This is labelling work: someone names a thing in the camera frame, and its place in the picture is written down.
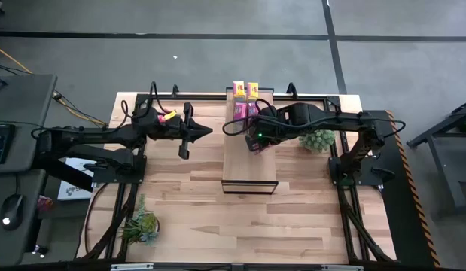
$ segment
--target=concrete floor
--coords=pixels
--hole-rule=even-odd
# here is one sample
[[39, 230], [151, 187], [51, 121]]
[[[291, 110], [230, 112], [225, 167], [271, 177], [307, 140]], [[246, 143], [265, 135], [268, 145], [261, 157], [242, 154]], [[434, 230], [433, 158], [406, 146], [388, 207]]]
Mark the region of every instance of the concrete floor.
[[[337, 35], [466, 35], [466, 0], [330, 0], [330, 8]], [[0, 29], [327, 34], [321, 0], [4, 0], [4, 9]], [[116, 92], [147, 91], [151, 80], [159, 91], [177, 84], [220, 92], [241, 78], [277, 92], [293, 81], [301, 93], [338, 93], [328, 41], [0, 38], [0, 47], [33, 72], [57, 74], [57, 89], [103, 120]], [[403, 142], [466, 101], [466, 43], [339, 42], [338, 48], [347, 92], [359, 94], [365, 109], [389, 109], [405, 120]], [[14, 66], [1, 54], [0, 64]], [[46, 124], [89, 126], [56, 103]], [[441, 265], [466, 269], [466, 218], [432, 220], [449, 204], [446, 191], [427, 146], [407, 155]], [[70, 227], [68, 236], [77, 235]], [[75, 240], [54, 234], [60, 252], [47, 260], [72, 258]]]

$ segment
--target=succulent plant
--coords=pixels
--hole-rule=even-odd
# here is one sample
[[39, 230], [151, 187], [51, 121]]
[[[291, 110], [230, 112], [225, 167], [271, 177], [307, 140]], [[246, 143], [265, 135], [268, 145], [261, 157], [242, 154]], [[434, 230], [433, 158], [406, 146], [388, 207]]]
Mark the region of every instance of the succulent plant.
[[330, 130], [317, 130], [300, 137], [300, 145], [312, 152], [326, 151], [335, 141], [335, 134]]
[[154, 213], [145, 213], [145, 195], [139, 198], [139, 210], [134, 218], [126, 221], [122, 227], [122, 238], [129, 244], [144, 242], [152, 245], [159, 233], [159, 221]]

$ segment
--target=wooden platform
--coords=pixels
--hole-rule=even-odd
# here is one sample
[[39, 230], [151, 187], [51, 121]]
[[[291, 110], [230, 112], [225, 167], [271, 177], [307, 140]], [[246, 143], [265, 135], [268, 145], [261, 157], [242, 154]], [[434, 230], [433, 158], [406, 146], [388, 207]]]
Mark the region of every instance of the wooden platform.
[[[132, 108], [135, 97], [136, 93], [117, 94], [112, 126], [123, 118], [120, 101], [125, 99]], [[356, 95], [340, 96], [340, 101], [343, 111], [361, 110]], [[146, 194], [147, 210], [160, 219], [161, 231], [152, 248], [131, 245], [127, 261], [347, 263], [337, 192], [327, 171], [329, 152], [311, 154], [299, 146], [297, 139], [283, 142], [274, 147], [279, 186], [272, 196], [225, 195], [221, 190], [221, 126], [226, 102], [192, 104], [194, 120], [214, 132], [190, 145], [189, 160], [178, 157], [179, 141], [148, 141], [148, 167], [139, 193]], [[276, 107], [288, 104], [275, 102]], [[182, 111], [183, 102], [163, 101], [163, 106]], [[347, 137], [349, 146], [353, 146], [356, 134], [349, 132]], [[117, 185], [111, 184], [96, 201], [88, 229], [91, 247], [111, 221], [116, 192]], [[395, 258], [380, 193], [359, 187], [358, 195], [365, 227], [384, 252]], [[355, 233], [354, 242], [360, 255]], [[82, 240], [78, 256], [84, 254], [83, 244]]]

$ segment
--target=artificial plant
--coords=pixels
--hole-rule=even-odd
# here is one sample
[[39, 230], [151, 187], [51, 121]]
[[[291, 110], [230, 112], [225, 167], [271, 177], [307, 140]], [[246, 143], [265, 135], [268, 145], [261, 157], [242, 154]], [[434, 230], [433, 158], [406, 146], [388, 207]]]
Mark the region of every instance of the artificial plant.
[[335, 141], [335, 134], [330, 130], [316, 130], [300, 136], [300, 145], [312, 152], [326, 151]]
[[159, 221], [154, 213], [145, 213], [145, 195], [139, 197], [139, 210], [134, 218], [126, 221], [122, 227], [122, 238], [129, 244], [144, 242], [152, 245], [159, 233]]

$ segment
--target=desk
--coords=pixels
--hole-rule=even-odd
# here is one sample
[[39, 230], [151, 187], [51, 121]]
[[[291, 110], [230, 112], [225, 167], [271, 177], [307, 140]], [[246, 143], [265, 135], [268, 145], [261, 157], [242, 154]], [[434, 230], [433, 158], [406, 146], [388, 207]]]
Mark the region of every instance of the desk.
[[[8, 85], [0, 89], [0, 120], [44, 125], [56, 76], [27, 75], [2, 79]], [[22, 224], [12, 231], [4, 230], [0, 224], [0, 266], [18, 264], [21, 261], [29, 245], [38, 196], [44, 186], [43, 170], [27, 171], [35, 155], [36, 141], [30, 136], [34, 128], [31, 125], [16, 125], [7, 161], [0, 165], [0, 207], [4, 199], [15, 191], [15, 176], [6, 175], [7, 172], [20, 172], [19, 193], [25, 196]]]
[[[111, 126], [123, 119], [120, 101], [133, 105], [137, 93], [118, 93]], [[342, 110], [361, 110], [359, 96], [340, 96]], [[182, 111], [184, 101], [163, 100], [164, 108]], [[161, 231], [154, 247], [134, 244], [128, 262], [203, 263], [347, 263], [336, 188], [327, 171], [329, 152], [311, 154], [297, 139], [275, 146], [273, 195], [223, 194], [223, 101], [191, 101], [194, 120], [213, 133], [190, 145], [190, 159], [178, 157], [179, 141], [152, 141], [146, 147], [148, 166], [139, 194], [154, 212]], [[285, 106], [292, 102], [276, 102]], [[349, 146], [357, 136], [347, 133]], [[106, 145], [108, 149], [119, 145]], [[90, 247], [111, 221], [117, 185], [109, 185], [90, 216]], [[383, 251], [395, 258], [382, 197], [370, 187], [358, 187], [365, 227]], [[359, 255], [358, 237], [353, 230]], [[84, 240], [78, 257], [84, 255]], [[120, 247], [116, 242], [114, 256]]]

